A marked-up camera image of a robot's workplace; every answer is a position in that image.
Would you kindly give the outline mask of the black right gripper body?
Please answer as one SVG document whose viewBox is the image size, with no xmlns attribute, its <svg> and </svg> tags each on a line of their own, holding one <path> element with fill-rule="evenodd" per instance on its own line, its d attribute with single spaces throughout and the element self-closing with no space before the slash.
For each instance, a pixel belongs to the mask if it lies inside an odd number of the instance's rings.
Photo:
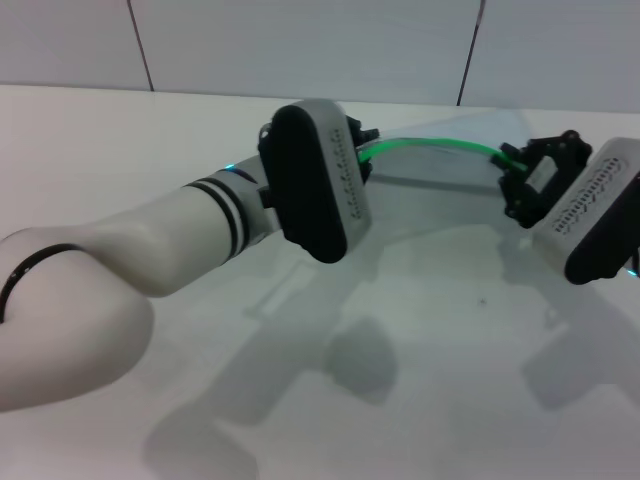
<svg viewBox="0 0 640 480">
<path fill-rule="evenodd" d="M 529 229 L 542 220 L 585 169 L 592 152 L 575 130 L 531 139 L 520 155 L 527 170 L 517 183 L 517 223 Z"/>
</svg>

